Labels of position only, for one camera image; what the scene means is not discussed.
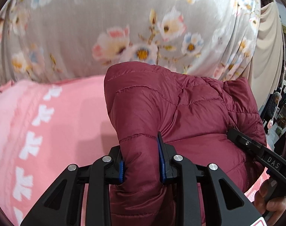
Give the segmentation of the person's right hand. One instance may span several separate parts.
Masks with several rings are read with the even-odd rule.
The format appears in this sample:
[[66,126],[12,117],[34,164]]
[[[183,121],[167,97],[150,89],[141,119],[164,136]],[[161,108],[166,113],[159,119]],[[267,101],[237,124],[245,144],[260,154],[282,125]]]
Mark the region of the person's right hand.
[[272,212],[272,216],[268,219],[267,225],[274,225],[286,211],[286,198],[279,197],[274,198],[268,202],[265,202],[265,197],[269,190],[269,180],[265,180],[259,190],[254,196],[254,206],[260,214],[264,214],[265,211]]

